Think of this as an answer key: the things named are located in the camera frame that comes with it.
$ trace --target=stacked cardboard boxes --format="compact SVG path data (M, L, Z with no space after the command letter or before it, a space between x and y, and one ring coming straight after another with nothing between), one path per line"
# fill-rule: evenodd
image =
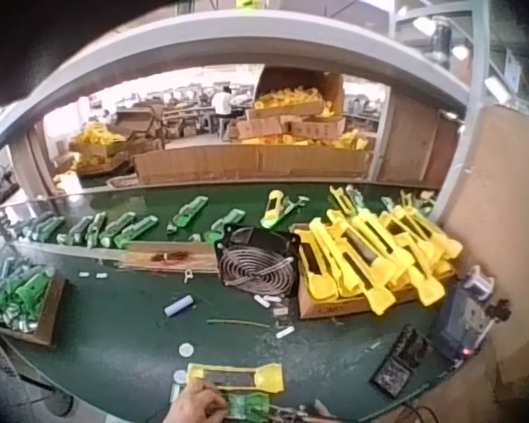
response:
M241 144L323 145L361 150L358 131L345 133L340 75L265 68L255 108L231 131Z

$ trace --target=wooden tray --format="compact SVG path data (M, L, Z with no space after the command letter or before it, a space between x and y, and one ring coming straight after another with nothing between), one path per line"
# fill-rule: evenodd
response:
M53 329L55 328L56 313L59 309L61 296L64 289L64 276L56 271L53 279L49 283L45 298L43 300L43 309L37 323L37 329L34 333L16 332L0 326L0 333L12 338L22 339L34 344L51 346L53 341Z

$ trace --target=green plastic component pile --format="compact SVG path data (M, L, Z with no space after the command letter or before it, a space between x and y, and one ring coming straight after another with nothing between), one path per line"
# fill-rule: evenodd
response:
M257 392L253 394L225 394L229 404L227 419L248 421L250 423L265 423L268 421L270 399L269 396Z
M32 333L55 268L8 257L0 264L0 326Z

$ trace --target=cooling fan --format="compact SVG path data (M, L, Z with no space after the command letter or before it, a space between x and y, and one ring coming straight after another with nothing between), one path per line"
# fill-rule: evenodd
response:
M224 237L214 246L226 286L259 295L296 295L297 234L232 224L225 226Z

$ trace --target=worker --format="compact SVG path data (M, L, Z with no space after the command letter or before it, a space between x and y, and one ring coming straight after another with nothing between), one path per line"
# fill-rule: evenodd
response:
M194 379L171 405L163 423L221 423L227 414L227 402L216 386Z
M215 111L216 116L218 117L218 135L220 139L223 139L223 136L226 132L226 128L231 121L231 88L225 85L221 93L217 93L212 98L212 107Z

